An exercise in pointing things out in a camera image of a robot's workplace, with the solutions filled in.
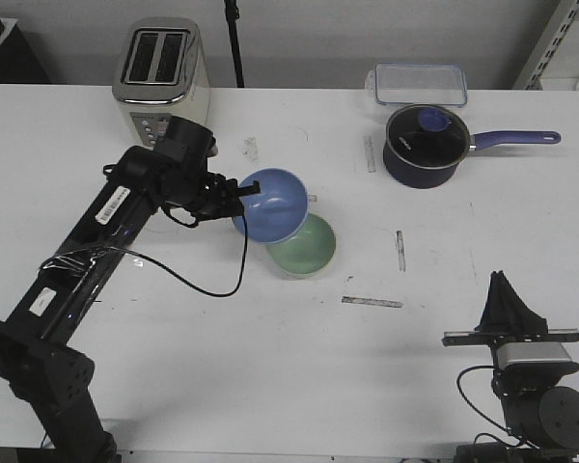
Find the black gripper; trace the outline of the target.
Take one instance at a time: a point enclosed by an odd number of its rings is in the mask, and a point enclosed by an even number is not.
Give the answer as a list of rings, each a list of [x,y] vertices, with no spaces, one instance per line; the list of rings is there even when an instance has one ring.
[[[210,172],[207,159],[215,148],[213,133],[205,126],[178,116],[170,119],[153,149],[170,160],[159,178],[160,208],[168,218],[175,218],[177,208],[195,220],[240,217],[244,206],[239,197],[261,192],[257,180],[237,187],[235,179]]]
[[[510,330],[514,334],[525,335],[494,333],[499,331],[501,325],[500,298]],[[503,271],[493,271],[490,275],[485,306],[477,330],[479,332],[446,332],[442,343],[445,346],[487,346],[494,367],[491,387],[500,399],[547,391],[557,386],[563,377],[579,371],[579,364],[572,358],[569,363],[513,365],[504,370],[498,368],[495,352],[506,343],[555,341],[565,347],[567,342],[579,341],[577,329],[548,331],[546,319],[528,308]]]

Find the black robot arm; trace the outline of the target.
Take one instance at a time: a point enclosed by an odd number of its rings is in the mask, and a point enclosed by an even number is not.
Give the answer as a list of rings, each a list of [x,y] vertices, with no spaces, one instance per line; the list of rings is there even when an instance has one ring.
[[[209,129],[173,117],[151,149],[131,147],[106,166],[103,188],[0,320],[0,377],[30,404],[53,444],[38,452],[39,460],[119,460],[89,392],[94,363],[69,339],[155,213],[179,208],[193,225],[244,216],[242,198],[260,186],[211,172],[207,161],[215,151]]]
[[[446,346],[485,345],[491,389],[504,416],[500,430],[513,443],[489,436],[455,451],[456,462],[571,462],[579,455],[579,392],[560,380],[579,371],[565,350],[577,329],[548,327],[531,311],[505,274],[494,271],[481,320],[468,332],[447,332]]]

